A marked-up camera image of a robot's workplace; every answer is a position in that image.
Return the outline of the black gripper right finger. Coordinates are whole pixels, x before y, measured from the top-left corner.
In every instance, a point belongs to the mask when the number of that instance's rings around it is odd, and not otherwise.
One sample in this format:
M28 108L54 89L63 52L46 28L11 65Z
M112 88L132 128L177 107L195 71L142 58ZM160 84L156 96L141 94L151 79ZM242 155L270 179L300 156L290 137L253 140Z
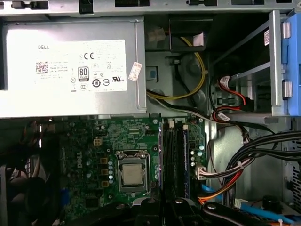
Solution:
M193 201L178 198L164 207L166 226L264 226L254 219L217 202L209 202L198 209Z

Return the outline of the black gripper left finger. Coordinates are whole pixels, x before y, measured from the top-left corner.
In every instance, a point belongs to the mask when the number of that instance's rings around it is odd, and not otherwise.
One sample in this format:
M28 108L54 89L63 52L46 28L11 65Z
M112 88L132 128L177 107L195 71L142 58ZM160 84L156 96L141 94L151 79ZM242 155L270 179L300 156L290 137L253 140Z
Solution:
M92 212L89 226L160 226L161 200L138 198L131 205L114 202Z

